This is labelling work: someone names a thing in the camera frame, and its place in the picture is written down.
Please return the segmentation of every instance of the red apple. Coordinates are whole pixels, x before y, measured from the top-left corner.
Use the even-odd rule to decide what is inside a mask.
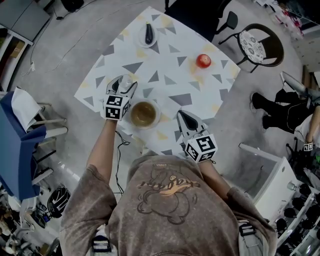
[[[199,68],[205,69],[207,67],[210,66],[211,64],[211,59],[208,55],[206,54],[200,54],[197,58],[196,58],[196,65]]]

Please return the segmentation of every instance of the white plate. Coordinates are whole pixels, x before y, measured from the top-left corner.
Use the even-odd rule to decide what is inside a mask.
[[[150,44],[146,44],[146,31],[147,31],[147,24],[143,25],[142,28],[139,30],[136,38],[136,42],[139,46],[143,48],[149,48],[153,46],[157,39],[158,39],[158,31],[154,28],[154,26],[150,23],[153,33],[153,41]]]
[[[149,126],[144,126],[144,127],[141,127],[141,126],[136,126],[132,121],[131,121],[131,111],[132,109],[134,108],[134,106],[140,102],[148,102],[150,103],[154,109],[155,109],[155,119],[153,121],[152,124],[150,124]],[[141,130],[146,130],[146,129],[150,129],[150,128],[153,128],[157,125],[157,123],[159,123],[160,121],[160,117],[161,117],[161,110],[160,110],[160,107],[159,105],[154,101],[154,100],[151,100],[151,99],[147,99],[147,98],[136,98],[136,99],[132,99],[131,100],[131,106],[130,106],[130,111],[129,111],[129,118],[130,118],[130,122],[131,124],[135,127],[135,128],[138,128],[138,129],[141,129]]]

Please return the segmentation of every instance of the gray floor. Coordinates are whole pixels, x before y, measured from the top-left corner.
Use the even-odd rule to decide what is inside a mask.
[[[58,137],[57,154],[51,163],[60,182],[66,183],[67,178],[64,177],[68,175],[73,175],[75,181],[82,175],[89,153],[104,124],[98,113],[93,113],[74,98],[76,90],[102,51],[123,28],[148,6],[164,11],[164,2],[97,0],[79,12],[68,15],[64,20],[53,18],[32,54],[35,72],[21,76],[30,67],[33,49],[30,48],[25,54],[16,73],[14,86],[27,90],[38,102],[52,103],[55,111],[67,118],[68,133]],[[59,16],[66,13],[60,1],[54,6]],[[250,111],[249,95],[252,91],[259,91],[273,100],[277,91],[282,88],[279,73],[286,71],[300,80],[302,64],[291,45],[289,35],[272,23],[264,8],[250,0],[233,0],[225,9],[220,24],[225,21],[229,11],[238,15],[236,32],[252,23],[266,25],[279,36],[285,51],[284,61],[277,67],[258,67],[250,74],[247,72],[253,68],[250,63],[240,66],[242,71],[209,128],[219,147],[215,156],[218,171],[244,190],[255,190],[252,187],[264,182],[272,166],[241,152],[239,143],[245,142],[282,157],[287,156],[285,145],[293,143],[293,135],[277,128],[270,128],[264,133],[261,127],[263,111],[255,114]],[[231,33],[234,31],[226,29],[214,38],[213,43],[217,46],[218,41]],[[243,58],[234,38],[218,47],[235,62]],[[72,49],[57,67],[70,48]],[[130,164],[139,156],[140,152],[133,144],[121,149],[119,179],[123,187],[126,186]],[[118,191],[114,176],[113,173],[111,188]]]

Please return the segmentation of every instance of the brown t-shirt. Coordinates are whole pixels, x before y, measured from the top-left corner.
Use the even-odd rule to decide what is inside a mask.
[[[174,156],[145,156],[133,163],[116,203],[94,166],[79,181],[60,228],[64,256],[85,256],[99,226],[120,256],[238,256],[238,220],[266,237],[275,254],[277,236],[242,192],[232,188],[224,202],[198,167]]]

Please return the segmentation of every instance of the black helmet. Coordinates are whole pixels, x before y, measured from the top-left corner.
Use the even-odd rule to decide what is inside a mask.
[[[62,216],[69,198],[70,193],[64,186],[53,191],[47,203],[48,209],[53,218],[60,218]]]

